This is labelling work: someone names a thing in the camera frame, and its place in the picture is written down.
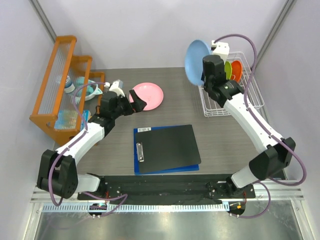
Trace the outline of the green plate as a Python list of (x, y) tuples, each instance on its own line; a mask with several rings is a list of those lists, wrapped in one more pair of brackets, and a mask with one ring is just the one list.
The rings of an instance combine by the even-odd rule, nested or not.
[(232, 71), (233, 71), (232, 64), (229, 61), (226, 61), (225, 64), (224, 64), (224, 72), (226, 74), (226, 79), (227, 80), (231, 79)]

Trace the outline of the blue plate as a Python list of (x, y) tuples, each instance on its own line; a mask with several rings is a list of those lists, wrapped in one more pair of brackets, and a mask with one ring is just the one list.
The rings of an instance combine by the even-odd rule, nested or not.
[(189, 82), (202, 86), (203, 58), (211, 54), (210, 47), (202, 40), (194, 40), (187, 48), (184, 58), (184, 70)]

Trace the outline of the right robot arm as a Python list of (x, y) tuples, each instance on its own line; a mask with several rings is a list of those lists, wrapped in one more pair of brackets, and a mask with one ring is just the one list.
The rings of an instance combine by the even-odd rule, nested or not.
[(254, 182), (263, 181), (286, 168), (296, 143), (291, 137), (284, 139), (277, 133), (250, 104), (244, 89), (236, 81), (227, 79), (220, 56), (203, 57), (202, 66), (204, 90), (239, 123), (258, 152), (247, 166), (226, 179), (226, 193), (236, 198)]

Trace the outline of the pink plate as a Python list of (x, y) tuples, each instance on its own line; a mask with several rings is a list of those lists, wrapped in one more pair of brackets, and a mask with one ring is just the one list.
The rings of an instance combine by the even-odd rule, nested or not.
[(146, 106), (143, 111), (154, 110), (160, 106), (164, 99), (163, 90), (155, 83), (139, 83), (133, 87), (133, 90), (141, 100), (146, 102)]

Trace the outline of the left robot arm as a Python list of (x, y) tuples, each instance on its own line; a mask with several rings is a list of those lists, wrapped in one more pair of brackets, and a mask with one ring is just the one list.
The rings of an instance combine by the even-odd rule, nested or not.
[(102, 95), (98, 111), (89, 119), (84, 129), (57, 150), (46, 150), (40, 160), (37, 187), (50, 196), (70, 198), (74, 193), (89, 192), (100, 200), (107, 192), (101, 177), (94, 174), (78, 174), (77, 165), (82, 157), (105, 138), (121, 116), (129, 116), (144, 110), (147, 103), (130, 90), (132, 102), (125, 95), (107, 91)]

